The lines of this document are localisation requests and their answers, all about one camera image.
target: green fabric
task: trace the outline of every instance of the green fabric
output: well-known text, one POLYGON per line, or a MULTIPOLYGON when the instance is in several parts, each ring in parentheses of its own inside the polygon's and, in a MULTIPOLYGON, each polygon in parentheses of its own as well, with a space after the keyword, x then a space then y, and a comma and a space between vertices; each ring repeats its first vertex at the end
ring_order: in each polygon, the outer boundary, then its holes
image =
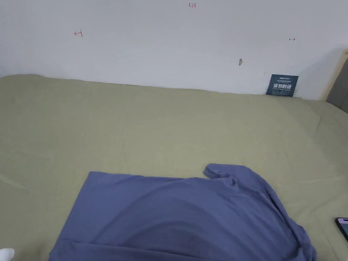
POLYGON ((46 260, 89 171, 204 177, 245 165, 346 260, 348 114, 331 104, 16 75, 0 78, 0 248, 46 260))

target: red marking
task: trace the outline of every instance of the red marking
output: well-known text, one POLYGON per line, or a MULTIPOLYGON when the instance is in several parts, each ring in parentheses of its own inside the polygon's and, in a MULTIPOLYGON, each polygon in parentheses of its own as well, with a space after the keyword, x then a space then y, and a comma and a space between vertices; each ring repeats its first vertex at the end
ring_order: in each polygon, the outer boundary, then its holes
MULTIPOLYGON (((82 36, 81 29, 80 29, 80 32, 79 32, 79 33, 81 34, 81 37, 83 37, 83 36, 82 36)), ((78 35, 79 33, 77 33, 77 32, 75 31, 74 35, 78 35)))

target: green bed sheet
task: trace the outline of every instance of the green bed sheet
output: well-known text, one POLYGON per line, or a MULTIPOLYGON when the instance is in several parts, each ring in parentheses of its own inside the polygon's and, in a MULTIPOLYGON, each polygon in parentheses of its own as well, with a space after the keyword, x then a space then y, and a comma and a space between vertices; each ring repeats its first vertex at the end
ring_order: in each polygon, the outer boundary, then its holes
POLYGON ((318 260, 346 260, 348 114, 318 101, 15 75, 0 78, 0 248, 47 260, 89 171, 265 178, 318 260))

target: wrinkled fabric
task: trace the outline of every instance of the wrinkled fabric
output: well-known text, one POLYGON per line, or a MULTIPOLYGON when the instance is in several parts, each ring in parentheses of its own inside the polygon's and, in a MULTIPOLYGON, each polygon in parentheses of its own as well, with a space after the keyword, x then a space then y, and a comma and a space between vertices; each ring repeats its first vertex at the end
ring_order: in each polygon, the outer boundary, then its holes
POLYGON ((245 166, 209 179, 90 172, 50 261, 316 260, 305 230, 245 166))

